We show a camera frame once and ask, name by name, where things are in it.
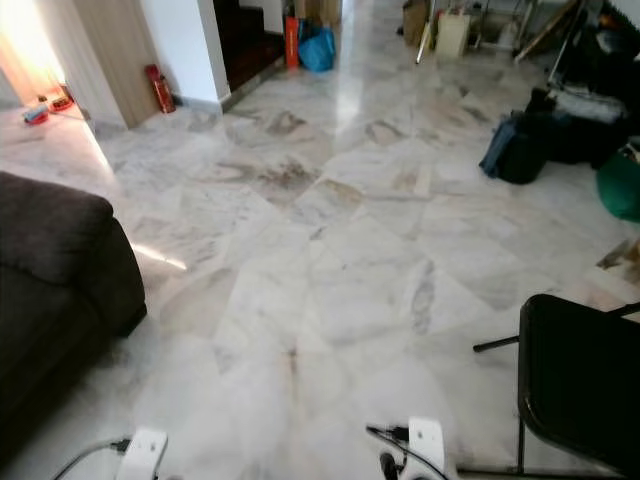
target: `black cable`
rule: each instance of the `black cable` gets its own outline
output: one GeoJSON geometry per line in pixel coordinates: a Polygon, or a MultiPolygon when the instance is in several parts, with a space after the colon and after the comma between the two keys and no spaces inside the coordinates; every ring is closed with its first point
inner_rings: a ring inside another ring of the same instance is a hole
{"type": "Polygon", "coordinates": [[[118,440],[109,440],[106,442],[100,442],[100,443],[91,445],[85,448],[84,450],[82,450],[75,457],[73,457],[64,467],[62,467],[62,469],[58,473],[56,473],[53,477],[51,477],[51,480],[60,480],[67,473],[69,473],[69,470],[71,470],[73,467],[75,467],[78,463],[80,463],[82,460],[87,458],[92,453],[96,453],[101,450],[110,448],[111,450],[115,450],[118,453],[122,454],[126,452],[127,447],[129,446],[129,443],[131,443],[130,437],[122,437],[118,440]]]}
{"type": "Polygon", "coordinates": [[[431,470],[433,470],[435,473],[438,474],[438,476],[442,479],[442,480],[449,480],[449,477],[447,477],[443,472],[441,472],[438,467],[436,467],[433,463],[431,463],[429,460],[427,460],[426,458],[424,458],[422,455],[417,454],[416,452],[414,452],[413,450],[405,447],[404,445],[402,445],[399,441],[397,441],[395,438],[391,437],[390,433],[387,433],[388,430],[382,429],[382,428],[377,428],[377,427],[373,427],[371,425],[367,425],[367,432],[369,432],[371,435],[373,435],[374,437],[378,437],[380,440],[387,442],[391,445],[393,445],[394,447],[396,447],[397,449],[399,449],[402,453],[405,453],[407,455],[409,455],[410,457],[415,458],[416,460],[418,460],[419,462],[424,463],[427,467],[429,467],[431,470]]]}

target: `marble floor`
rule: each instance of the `marble floor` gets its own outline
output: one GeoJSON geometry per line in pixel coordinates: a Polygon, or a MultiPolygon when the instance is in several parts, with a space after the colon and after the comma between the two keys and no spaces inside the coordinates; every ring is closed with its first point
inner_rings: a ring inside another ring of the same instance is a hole
{"type": "MultiPolygon", "coordinates": [[[[450,464],[515,461],[516,349],[471,345],[513,334],[537,292],[633,300],[592,267],[637,231],[587,166],[524,187],[478,169],[537,67],[415,66],[403,0],[355,3],[333,71],[278,73],[223,117],[180,109],[96,141],[0,112],[1,169],[113,203],[149,307],[1,478],[49,478],[146,425],[169,433],[161,478],[381,479],[365,424],[420,415],[442,423],[450,464]]],[[[532,464],[578,462],[531,445],[532,464]]],[[[97,455],[68,478],[117,465],[97,455]]]]}

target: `cardboard box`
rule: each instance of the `cardboard box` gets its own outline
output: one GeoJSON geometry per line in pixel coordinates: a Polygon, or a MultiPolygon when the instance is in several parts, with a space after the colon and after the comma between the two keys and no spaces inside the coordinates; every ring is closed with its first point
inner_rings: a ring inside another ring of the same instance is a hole
{"type": "Polygon", "coordinates": [[[294,8],[296,17],[326,26],[339,25],[342,20],[342,0],[294,0],[294,8]]]}

